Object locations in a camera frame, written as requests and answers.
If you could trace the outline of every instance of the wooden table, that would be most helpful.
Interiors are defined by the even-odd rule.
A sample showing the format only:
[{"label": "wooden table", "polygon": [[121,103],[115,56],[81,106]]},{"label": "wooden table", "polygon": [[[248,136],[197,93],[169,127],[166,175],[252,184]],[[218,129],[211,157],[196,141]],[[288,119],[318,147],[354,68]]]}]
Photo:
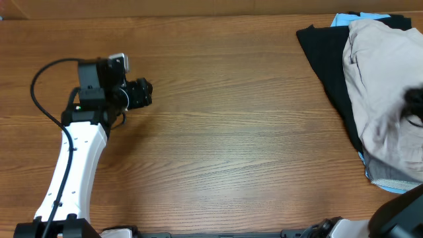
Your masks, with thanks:
[{"label": "wooden table", "polygon": [[[423,29],[423,14],[408,14]],[[368,219],[395,197],[371,185],[295,31],[333,15],[0,22],[0,235],[32,221],[61,132],[29,85],[59,58],[130,56],[153,104],[112,132],[91,196],[96,229],[280,231],[323,218]],[[43,74],[36,96],[59,117],[74,63]]]}]

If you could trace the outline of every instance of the black cloth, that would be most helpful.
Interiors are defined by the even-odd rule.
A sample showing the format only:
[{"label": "black cloth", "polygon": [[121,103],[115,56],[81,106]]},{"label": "black cloth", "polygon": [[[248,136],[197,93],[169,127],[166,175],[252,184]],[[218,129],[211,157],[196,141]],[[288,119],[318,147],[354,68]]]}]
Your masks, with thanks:
[{"label": "black cloth", "polygon": [[[391,28],[411,29],[411,19],[402,15],[391,15],[379,20]],[[363,152],[342,68],[342,53],[349,33],[348,26],[315,28],[311,25],[298,30],[297,37],[311,67],[321,80],[327,97],[344,121],[352,145]]]}]

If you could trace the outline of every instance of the brown wall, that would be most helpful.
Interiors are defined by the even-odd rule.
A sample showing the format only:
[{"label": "brown wall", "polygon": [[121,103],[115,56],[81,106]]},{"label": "brown wall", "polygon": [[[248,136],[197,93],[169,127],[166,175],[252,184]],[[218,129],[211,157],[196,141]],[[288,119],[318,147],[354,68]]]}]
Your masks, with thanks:
[{"label": "brown wall", "polygon": [[423,11],[421,0],[0,0],[1,6],[6,19]]}]

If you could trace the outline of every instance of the light gray fabric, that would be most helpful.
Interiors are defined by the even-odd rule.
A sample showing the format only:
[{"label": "light gray fabric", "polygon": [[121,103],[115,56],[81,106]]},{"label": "light gray fabric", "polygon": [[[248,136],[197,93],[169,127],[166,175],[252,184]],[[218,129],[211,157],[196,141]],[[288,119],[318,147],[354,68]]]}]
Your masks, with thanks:
[{"label": "light gray fabric", "polygon": [[364,148],[423,181],[423,130],[401,120],[404,93],[423,85],[423,35],[357,20],[343,53],[354,121]]},{"label": "light gray fabric", "polygon": [[407,191],[421,184],[418,180],[371,156],[366,150],[363,151],[363,158],[367,177],[373,184]]}]

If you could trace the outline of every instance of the stack of clothes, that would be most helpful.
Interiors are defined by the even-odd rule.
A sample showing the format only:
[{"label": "stack of clothes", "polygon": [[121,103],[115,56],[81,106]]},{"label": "stack of clothes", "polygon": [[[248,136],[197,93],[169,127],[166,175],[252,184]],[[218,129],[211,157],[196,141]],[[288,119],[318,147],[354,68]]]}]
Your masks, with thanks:
[{"label": "stack of clothes", "polygon": [[423,182],[423,35],[402,15],[337,14],[297,37],[371,183],[404,193]]}]

